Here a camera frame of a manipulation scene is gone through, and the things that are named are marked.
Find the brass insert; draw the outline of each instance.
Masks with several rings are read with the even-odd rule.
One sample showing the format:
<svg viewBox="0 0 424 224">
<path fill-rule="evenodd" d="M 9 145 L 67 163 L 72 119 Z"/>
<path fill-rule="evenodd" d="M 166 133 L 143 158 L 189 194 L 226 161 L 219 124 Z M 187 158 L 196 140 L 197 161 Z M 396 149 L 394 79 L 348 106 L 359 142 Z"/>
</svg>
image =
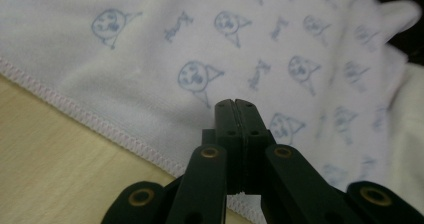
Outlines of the brass insert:
<svg viewBox="0 0 424 224">
<path fill-rule="evenodd" d="M 293 153 L 287 147 L 277 147 L 274 150 L 274 154 L 278 157 L 290 158 Z"/>
<path fill-rule="evenodd" d="M 219 151 L 216 148 L 207 147 L 203 149 L 202 152 L 200 152 L 200 154 L 206 158 L 214 158 L 218 156 Z"/>
<path fill-rule="evenodd" d="M 375 187 L 361 187 L 359 193 L 365 200 L 378 206 L 386 207 L 393 203 L 392 199 L 385 192 Z"/>
<path fill-rule="evenodd" d="M 131 193 L 128 202 L 132 206 L 145 206 L 149 204 L 155 197 L 155 192 L 149 188 L 138 189 Z"/>
</svg>

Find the wooden surface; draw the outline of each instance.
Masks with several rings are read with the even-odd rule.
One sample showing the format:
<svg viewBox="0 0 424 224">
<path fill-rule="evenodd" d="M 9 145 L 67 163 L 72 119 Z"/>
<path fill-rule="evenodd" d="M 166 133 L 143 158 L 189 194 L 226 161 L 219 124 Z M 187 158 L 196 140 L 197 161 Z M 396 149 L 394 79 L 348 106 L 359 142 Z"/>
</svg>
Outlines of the wooden surface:
<svg viewBox="0 0 424 224">
<path fill-rule="evenodd" d="M 143 180 L 173 178 L 0 77 L 0 223 L 100 223 Z"/>
</svg>

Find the white cloth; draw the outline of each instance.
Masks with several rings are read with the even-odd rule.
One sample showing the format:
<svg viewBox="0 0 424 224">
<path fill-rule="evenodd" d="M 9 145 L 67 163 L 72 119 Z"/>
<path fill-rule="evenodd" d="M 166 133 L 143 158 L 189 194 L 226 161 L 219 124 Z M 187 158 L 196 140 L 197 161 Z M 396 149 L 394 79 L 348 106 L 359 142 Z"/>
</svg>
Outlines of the white cloth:
<svg viewBox="0 0 424 224">
<path fill-rule="evenodd" d="M 0 72 L 184 173 L 223 99 L 257 105 L 277 142 L 333 186 L 387 180 L 387 109 L 419 16 L 376 0 L 0 0 Z M 250 220 L 258 198 L 232 197 Z"/>
</svg>

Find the fabric edge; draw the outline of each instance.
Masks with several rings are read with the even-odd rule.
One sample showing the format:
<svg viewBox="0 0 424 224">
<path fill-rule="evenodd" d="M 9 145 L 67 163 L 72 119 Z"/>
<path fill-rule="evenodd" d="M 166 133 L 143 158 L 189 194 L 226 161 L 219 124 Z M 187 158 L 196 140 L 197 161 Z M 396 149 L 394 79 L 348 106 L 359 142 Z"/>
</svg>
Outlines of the fabric edge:
<svg viewBox="0 0 424 224">
<path fill-rule="evenodd" d="M 97 114 L 84 110 L 81 105 L 74 100 L 45 86 L 40 81 L 34 79 L 1 57 L 0 74 L 11 82 L 18 84 L 20 87 L 31 92 L 33 95 L 53 106 L 65 115 L 136 154 L 137 156 L 153 163 L 170 175 L 178 177 L 184 173 L 186 169 L 185 166 L 163 157 L 159 152 L 142 143 L 137 138 L 132 137 L 112 123 L 99 117 Z M 254 223 L 260 222 L 259 220 L 261 219 L 261 215 L 257 211 L 248 208 L 242 201 L 237 200 L 237 198 L 229 198 L 227 207 L 242 215 L 249 221 Z"/>
</svg>

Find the screw hole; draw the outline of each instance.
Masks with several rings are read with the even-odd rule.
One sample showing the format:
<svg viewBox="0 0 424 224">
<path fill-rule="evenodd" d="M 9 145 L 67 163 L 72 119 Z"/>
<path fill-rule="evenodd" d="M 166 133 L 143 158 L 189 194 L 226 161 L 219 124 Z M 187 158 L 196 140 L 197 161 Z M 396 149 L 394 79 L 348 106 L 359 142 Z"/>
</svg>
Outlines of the screw hole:
<svg viewBox="0 0 424 224">
<path fill-rule="evenodd" d="M 208 148 L 203 149 L 200 152 L 200 154 L 203 157 L 206 157 L 206 158 L 214 158 L 214 157 L 218 156 L 219 151 L 216 148 L 208 147 Z"/>
<path fill-rule="evenodd" d="M 138 189 L 131 193 L 128 202 L 132 206 L 145 206 L 149 204 L 155 196 L 155 192 L 149 188 Z"/>
<path fill-rule="evenodd" d="M 199 212 L 192 212 L 188 214 L 184 220 L 185 224 L 201 224 L 203 223 L 202 214 Z"/>
<path fill-rule="evenodd" d="M 274 154 L 278 157 L 290 158 L 292 155 L 292 151 L 286 147 L 277 147 L 274 150 Z"/>
<path fill-rule="evenodd" d="M 374 187 L 362 187 L 359 190 L 361 196 L 378 206 L 390 206 L 392 204 L 392 199 L 383 191 L 380 191 Z"/>
</svg>

